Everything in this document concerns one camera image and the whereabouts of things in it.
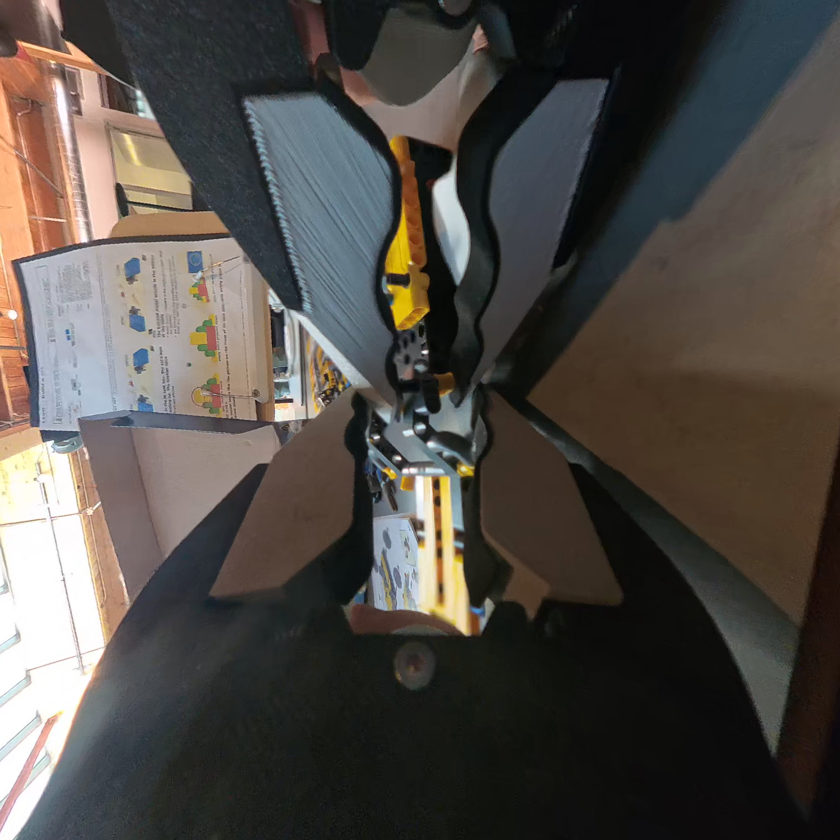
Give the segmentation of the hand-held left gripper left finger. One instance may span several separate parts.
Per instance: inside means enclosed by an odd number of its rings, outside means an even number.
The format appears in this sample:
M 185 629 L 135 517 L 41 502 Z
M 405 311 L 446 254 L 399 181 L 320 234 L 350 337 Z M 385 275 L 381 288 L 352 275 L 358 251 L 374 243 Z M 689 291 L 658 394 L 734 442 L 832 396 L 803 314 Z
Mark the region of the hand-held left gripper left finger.
M 350 603 L 374 559 L 370 419 L 350 388 L 269 462 L 211 589 L 219 601 Z

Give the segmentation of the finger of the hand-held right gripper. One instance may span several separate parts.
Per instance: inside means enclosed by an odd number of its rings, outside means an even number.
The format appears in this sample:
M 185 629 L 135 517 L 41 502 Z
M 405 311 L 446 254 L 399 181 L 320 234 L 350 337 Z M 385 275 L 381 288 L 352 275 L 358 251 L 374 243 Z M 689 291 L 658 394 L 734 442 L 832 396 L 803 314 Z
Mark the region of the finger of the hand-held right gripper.
M 503 77 L 463 128 L 449 211 L 458 329 L 454 403 L 495 363 L 546 287 L 611 82 Z
M 344 91 L 243 98 L 301 314 L 372 401 L 397 400 L 382 279 L 401 187 L 382 130 Z

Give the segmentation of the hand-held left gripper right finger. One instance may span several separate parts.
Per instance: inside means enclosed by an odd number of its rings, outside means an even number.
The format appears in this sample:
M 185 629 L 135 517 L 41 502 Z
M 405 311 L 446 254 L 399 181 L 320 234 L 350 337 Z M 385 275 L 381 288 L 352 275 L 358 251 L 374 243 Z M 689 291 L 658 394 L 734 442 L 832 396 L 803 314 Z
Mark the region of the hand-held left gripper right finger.
M 620 605 L 566 457 L 499 394 L 477 393 L 476 408 L 478 456 L 463 500 L 470 603 Z

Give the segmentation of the instruction booklet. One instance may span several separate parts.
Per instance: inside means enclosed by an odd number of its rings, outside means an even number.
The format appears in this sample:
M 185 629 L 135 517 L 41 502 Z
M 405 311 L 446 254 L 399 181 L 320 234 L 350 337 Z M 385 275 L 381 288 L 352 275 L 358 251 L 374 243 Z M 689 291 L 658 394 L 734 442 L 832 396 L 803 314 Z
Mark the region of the instruction booklet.
M 410 518 L 375 519 L 368 602 L 384 611 L 418 611 L 418 543 Z

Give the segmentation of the yellow and grey brick module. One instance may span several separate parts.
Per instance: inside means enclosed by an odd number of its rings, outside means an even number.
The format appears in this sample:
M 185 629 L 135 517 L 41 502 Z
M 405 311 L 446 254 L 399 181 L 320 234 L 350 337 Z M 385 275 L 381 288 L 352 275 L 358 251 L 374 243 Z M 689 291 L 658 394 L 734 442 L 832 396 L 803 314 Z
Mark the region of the yellow and grey brick module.
M 465 576 L 466 495 L 473 482 L 476 426 L 469 403 L 440 397 L 427 410 L 420 392 L 387 411 L 373 407 L 366 428 L 375 519 L 410 518 L 418 543 L 418 611 L 477 635 L 489 607 L 471 605 Z

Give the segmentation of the person's right hand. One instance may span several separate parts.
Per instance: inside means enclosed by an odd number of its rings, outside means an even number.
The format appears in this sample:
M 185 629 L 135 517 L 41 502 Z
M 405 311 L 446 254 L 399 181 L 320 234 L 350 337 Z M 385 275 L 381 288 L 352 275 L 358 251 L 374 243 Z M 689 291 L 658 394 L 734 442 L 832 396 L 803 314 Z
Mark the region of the person's right hand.
M 319 1 L 288 2 L 298 38 L 311 66 L 330 52 L 324 9 Z

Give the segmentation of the blue cardboard box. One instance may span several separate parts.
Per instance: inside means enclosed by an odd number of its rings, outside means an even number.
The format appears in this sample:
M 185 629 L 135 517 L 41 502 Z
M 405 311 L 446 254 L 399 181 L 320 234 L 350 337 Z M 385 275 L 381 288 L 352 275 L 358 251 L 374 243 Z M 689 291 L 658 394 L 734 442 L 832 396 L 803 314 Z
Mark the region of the blue cardboard box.
M 142 411 L 83 417 L 129 603 L 186 535 L 289 436 L 279 423 Z

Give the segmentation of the printed sheet with block pictures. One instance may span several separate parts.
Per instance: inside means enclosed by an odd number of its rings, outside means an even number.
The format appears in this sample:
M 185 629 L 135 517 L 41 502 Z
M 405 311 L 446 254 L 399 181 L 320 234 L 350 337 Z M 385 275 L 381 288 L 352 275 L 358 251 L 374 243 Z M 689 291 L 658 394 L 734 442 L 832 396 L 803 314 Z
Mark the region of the printed sheet with block pictures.
M 30 422 L 76 433 L 106 413 L 259 419 L 268 290 L 226 234 L 108 238 L 13 261 Z

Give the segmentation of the large window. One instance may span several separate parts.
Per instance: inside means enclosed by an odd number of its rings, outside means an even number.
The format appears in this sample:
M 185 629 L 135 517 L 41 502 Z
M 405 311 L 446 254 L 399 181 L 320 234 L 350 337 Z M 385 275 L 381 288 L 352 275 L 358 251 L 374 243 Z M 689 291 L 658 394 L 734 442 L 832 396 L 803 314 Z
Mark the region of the large window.
M 2 462 L 2 838 L 43 794 L 129 597 L 88 452 Z

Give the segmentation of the silver duct pipe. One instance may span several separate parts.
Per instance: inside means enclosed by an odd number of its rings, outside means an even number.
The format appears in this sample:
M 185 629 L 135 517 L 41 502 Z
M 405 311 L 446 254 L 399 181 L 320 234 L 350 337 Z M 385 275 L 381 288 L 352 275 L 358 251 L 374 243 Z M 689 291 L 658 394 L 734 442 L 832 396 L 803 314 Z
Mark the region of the silver duct pipe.
M 70 107 L 65 69 L 50 61 L 47 75 L 51 95 L 51 111 L 56 127 L 62 202 L 75 243 L 92 240 L 91 216 L 81 169 L 77 135 Z

